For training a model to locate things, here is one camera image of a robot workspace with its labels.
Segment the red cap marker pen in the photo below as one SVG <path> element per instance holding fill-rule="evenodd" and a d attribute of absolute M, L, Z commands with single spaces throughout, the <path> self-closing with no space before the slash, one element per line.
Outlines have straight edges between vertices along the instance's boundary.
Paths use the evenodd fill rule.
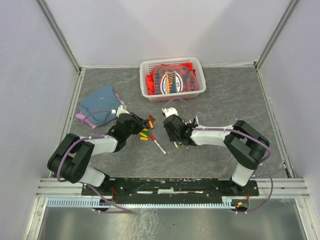
<path fill-rule="evenodd" d="M 150 134 L 149 137 L 153 140 L 153 142 L 157 145 L 157 147 L 163 152 L 164 155 L 168 155 L 168 153 L 164 150 L 164 148 L 158 143 L 158 141 L 156 140 L 156 138 Z"/>

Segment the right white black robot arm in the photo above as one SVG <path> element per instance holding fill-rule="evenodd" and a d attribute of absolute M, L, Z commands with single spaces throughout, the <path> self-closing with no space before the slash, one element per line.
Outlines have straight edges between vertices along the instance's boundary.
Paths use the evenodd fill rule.
<path fill-rule="evenodd" d="M 163 126 L 171 142 L 185 146 L 212 145 L 226 147 L 236 159 L 237 166 L 229 182 L 229 191 L 236 196 L 247 190 L 247 183 L 258 166 L 268 159 L 272 152 L 270 142 L 243 120 L 222 127 L 208 127 L 184 123 L 177 115 L 170 115 Z"/>

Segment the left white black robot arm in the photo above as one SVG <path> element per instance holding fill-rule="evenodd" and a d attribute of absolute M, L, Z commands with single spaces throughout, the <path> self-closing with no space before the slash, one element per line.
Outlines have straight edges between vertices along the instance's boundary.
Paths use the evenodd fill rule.
<path fill-rule="evenodd" d="M 115 125 L 102 136 L 80 137 L 69 133 L 49 158 L 47 168 L 56 174 L 60 182 L 91 185 L 99 195 L 106 195 L 111 187 L 109 176 L 89 167 L 91 157 L 120 151 L 127 139 L 139 134 L 147 124 L 147 120 L 125 111 L 118 115 Z"/>

